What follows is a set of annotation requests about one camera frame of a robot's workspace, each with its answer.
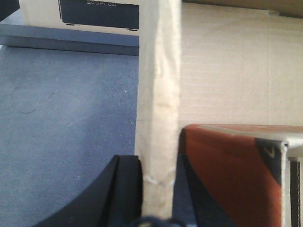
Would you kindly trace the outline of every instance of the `ecoflow box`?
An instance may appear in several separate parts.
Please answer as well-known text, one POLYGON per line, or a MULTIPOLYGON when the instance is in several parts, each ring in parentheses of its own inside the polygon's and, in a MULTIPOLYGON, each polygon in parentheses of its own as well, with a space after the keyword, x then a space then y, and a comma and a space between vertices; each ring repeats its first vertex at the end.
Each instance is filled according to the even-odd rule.
POLYGON ((28 26, 138 35, 139 0, 20 0, 28 26))

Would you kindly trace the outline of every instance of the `dark object at bottom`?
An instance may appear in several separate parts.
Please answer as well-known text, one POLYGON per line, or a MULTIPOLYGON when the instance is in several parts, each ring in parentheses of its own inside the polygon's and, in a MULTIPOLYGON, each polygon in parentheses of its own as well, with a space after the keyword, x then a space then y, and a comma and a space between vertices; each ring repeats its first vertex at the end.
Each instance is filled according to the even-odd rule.
POLYGON ((141 216, 142 170, 136 156, 114 156, 74 201, 35 227, 116 227, 141 216))

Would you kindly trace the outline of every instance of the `corrugated cardboard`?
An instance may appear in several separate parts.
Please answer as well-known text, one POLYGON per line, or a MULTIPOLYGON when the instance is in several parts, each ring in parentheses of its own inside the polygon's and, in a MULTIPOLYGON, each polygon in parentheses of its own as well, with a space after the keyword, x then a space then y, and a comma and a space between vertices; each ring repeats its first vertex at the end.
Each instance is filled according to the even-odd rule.
MULTIPOLYGON (((139 0, 111 0, 113 3, 138 5, 139 0)), ((138 31, 123 28, 101 26, 69 26, 60 19, 58 0, 19 0, 25 23, 28 26, 51 27, 90 32, 114 33, 122 35, 138 35, 138 31)))
POLYGON ((171 216, 178 147, 180 1, 140 3, 135 153, 143 166, 143 215, 171 216))
POLYGON ((303 19, 183 3, 180 126, 303 125, 303 19))
POLYGON ((183 0, 209 5, 232 6, 251 9, 275 10, 280 15, 303 18, 303 1, 300 0, 183 0))
POLYGON ((166 217, 178 114, 179 131, 191 123, 303 125, 303 20, 183 3, 178 108, 177 3, 142 4, 136 153, 143 213, 166 217))

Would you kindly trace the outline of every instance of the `gray carpet floor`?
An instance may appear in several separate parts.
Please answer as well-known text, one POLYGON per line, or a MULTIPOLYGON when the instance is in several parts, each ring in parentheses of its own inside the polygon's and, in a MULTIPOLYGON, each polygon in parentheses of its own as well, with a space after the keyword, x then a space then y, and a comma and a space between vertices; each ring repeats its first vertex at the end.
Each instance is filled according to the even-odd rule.
POLYGON ((134 152, 138 58, 0 49, 0 226, 29 227, 134 152))

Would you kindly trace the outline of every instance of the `cardboard wall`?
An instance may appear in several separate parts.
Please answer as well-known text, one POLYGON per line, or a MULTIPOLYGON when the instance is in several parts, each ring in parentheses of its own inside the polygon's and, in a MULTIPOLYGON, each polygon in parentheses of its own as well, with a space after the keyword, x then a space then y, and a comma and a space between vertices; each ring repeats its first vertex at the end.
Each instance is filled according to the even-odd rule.
POLYGON ((251 9, 275 10, 282 16, 303 18, 303 1, 301 0, 183 0, 184 2, 202 3, 220 6, 232 6, 251 9))
POLYGON ((180 127, 303 125, 303 19, 183 3, 180 127))

